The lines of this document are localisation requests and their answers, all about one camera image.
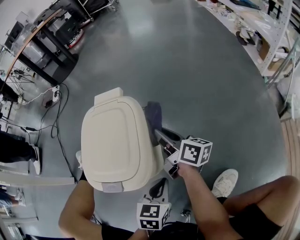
shoe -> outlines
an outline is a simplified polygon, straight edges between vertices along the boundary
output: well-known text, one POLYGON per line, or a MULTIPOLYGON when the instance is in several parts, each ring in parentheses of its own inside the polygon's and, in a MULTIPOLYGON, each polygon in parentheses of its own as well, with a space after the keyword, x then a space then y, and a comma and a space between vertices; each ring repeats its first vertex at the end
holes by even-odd
POLYGON ((34 168, 36 169, 37 175, 40 175, 41 174, 41 161, 40 161, 40 157, 39 157, 39 148, 33 144, 30 144, 30 146, 33 147, 33 149, 36 153, 36 158, 31 159, 31 161, 33 162, 34 168))
POLYGON ((83 170, 83 161, 81 159, 81 151, 76 152, 76 158, 77 161, 79 162, 79 167, 81 170, 83 170))
POLYGON ((24 196, 23 192, 21 192, 21 198, 19 200, 19 205, 23 206, 23 207, 26 207, 25 196, 24 196))
POLYGON ((21 191, 20 189, 17 188, 17 195, 15 196, 15 200, 20 200, 21 199, 21 191))
POLYGON ((211 192, 215 197, 228 197, 233 191, 238 177, 238 171, 235 169, 227 169, 218 176, 211 192))

fiducial marker cube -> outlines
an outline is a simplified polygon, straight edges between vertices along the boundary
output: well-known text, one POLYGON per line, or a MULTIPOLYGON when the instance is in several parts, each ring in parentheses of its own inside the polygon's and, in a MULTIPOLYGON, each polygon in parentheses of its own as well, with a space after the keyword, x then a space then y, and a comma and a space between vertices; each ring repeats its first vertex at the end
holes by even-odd
POLYGON ((170 215, 171 204, 137 204, 136 218, 140 229, 161 230, 170 215))
POLYGON ((199 167, 208 162, 211 148, 212 142, 201 138, 182 140, 178 161, 199 167))

knee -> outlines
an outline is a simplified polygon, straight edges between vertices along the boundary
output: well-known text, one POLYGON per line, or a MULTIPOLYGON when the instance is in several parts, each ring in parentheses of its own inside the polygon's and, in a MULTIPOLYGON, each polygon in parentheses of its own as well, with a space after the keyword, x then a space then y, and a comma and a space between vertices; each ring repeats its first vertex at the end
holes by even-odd
POLYGON ((280 187, 300 196, 300 181, 294 176, 284 176, 278 179, 280 187))

gray floor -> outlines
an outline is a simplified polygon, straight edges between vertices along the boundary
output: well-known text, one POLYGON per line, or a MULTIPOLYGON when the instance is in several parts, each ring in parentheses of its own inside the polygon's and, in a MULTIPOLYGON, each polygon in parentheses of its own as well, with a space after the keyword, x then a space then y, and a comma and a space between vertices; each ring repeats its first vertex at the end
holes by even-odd
MULTIPOLYGON (((239 171, 232 194, 283 175, 287 160, 276 109, 234 35, 194 0, 120 2, 118 11, 104 12, 85 29, 78 64, 64 82, 70 96, 59 121, 60 135, 73 171, 80 175, 75 153, 80 149, 82 120, 94 96, 121 87, 142 106, 150 100, 160 102, 165 127, 213 142, 210 162, 202 171, 210 187, 227 168, 239 171)), ((39 80, 30 94, 36 96, 47 87, 39 80)), ((38 100, 19 110, 16 118, 25 126, 39 128, 44 112, 38 100)), ((55 112, 44 126, 53 123, 55 112)), ((45 129, 39 142, 42 176, 70 176, 58 141, 49 133, 50 128, 45 129)), ((59 214, 73 188, 26 188, 29 207, 26 213, 19 207, 19 214, 36 214, 39 222, 23 225, 24 231, 60 237, 59 214)), ((134 231, 141 192, 97 191, 96 211, 103 221, 134 231)), ((170 200, 170 220, 183 220, 180 212, 189 200, 181 179, 170 181, 170 200)))

white toilet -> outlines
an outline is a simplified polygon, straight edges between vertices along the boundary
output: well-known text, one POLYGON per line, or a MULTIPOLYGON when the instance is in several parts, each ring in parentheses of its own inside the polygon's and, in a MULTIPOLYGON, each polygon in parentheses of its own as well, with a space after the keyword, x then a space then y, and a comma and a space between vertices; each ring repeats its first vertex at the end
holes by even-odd
POLYGON ((142 107, 121 88, 95 96, 81 130, 82 166, 88 182, 103 192, 143 187, 164 167, 161 147, 152 147, 142 107))

